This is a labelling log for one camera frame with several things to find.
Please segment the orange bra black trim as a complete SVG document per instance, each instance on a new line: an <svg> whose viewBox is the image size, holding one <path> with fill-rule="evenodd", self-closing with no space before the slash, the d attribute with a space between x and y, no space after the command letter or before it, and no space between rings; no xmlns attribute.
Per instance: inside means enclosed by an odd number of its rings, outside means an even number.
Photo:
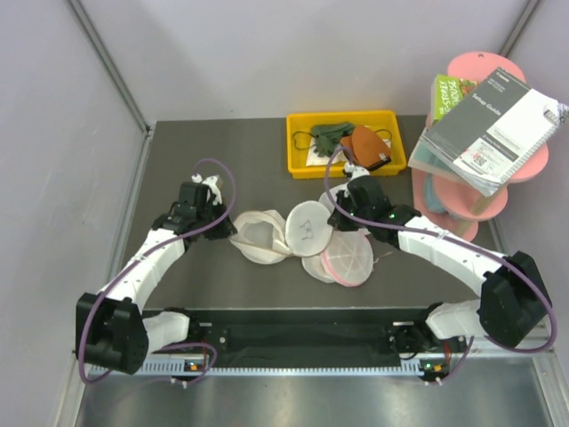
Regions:
<svg viewBox="0 0 569 427"><path fill-rule="evenodd" d="M350 136L341 139L341 145L351 151L356 164L370 172L391 162L390 146L366 126L356 126Z"/></svg>

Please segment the dark green bra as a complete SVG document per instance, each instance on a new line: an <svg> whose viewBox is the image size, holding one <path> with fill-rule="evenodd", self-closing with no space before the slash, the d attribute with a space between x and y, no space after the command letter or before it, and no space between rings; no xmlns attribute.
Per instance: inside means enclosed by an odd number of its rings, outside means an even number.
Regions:
<svg viewBox="0 0 569 427"><path fill-rule="evenodd" d="M350 136L356 126L350 122L342 122L332 125L314 125L309 132L296 131L293 133L293 146L299 150L308 150L319 157L329 157L341 143L341 139ZM314 147L301 147L297 142L297 135L309 135L314 140Z"/></svg>

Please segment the white mesh laundry bag beige trim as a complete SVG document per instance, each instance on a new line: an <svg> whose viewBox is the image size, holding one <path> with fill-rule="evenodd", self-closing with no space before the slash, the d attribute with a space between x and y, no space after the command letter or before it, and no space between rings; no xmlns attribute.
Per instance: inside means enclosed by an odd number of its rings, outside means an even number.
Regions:
<svg viewBox="0 0 569 427"><path fill-rule="evenodd" d="M315 200L299 203L287 217L274 209L246 211L234 220L236 234L229 241L246 259L261 265L312 257L321 254L332 240L330 215L330 210Z"/></svg>

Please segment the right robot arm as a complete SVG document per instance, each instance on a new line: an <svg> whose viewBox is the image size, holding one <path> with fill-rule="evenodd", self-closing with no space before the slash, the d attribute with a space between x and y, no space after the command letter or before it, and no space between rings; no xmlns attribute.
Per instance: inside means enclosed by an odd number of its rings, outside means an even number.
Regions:
<svg viewBox="0 0 569 427"><path fill-rule="evenodd" d="M436 351L459 336L483 337L519 354L552 347L556 329L538 347L522 345L543 319L557 324L533 257L521 251L502 254L456 237L413 206L392 204L370 175L354 174L344 189L326 187L325 195L334 208L329 222L335 229L368 230L376 240L429 262L475 294L473 300L436 302L426 310L414 331L422 350Z"/></svg>

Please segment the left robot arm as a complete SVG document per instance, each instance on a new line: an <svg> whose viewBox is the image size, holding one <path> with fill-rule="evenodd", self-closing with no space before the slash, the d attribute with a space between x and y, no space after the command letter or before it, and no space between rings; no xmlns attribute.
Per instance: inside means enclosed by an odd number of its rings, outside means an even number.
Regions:
<svg viewBox="0 0 569 427"><path fill-rule="evenodd" d="M218 175L195 174L181 184L177 200L153 222L138 251L118 275L76 303L76 358L80 365L132 375L147 355L174 345L192 352L201 331L184 309L166 309L146 318L148 298L165 273L199 238L236 234L221 195Z"/></svg>

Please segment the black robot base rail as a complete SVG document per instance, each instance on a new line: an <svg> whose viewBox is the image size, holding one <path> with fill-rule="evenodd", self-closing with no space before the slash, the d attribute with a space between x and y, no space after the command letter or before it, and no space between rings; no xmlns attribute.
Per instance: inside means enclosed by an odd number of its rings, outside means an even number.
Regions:
<svg viewBox="0 0 569 427"><path fill-rule="evenodd" d="M437 339L423 309L192 309L188 338L171 353L215 353L217 368L398 367L465 349Z"/></svg>

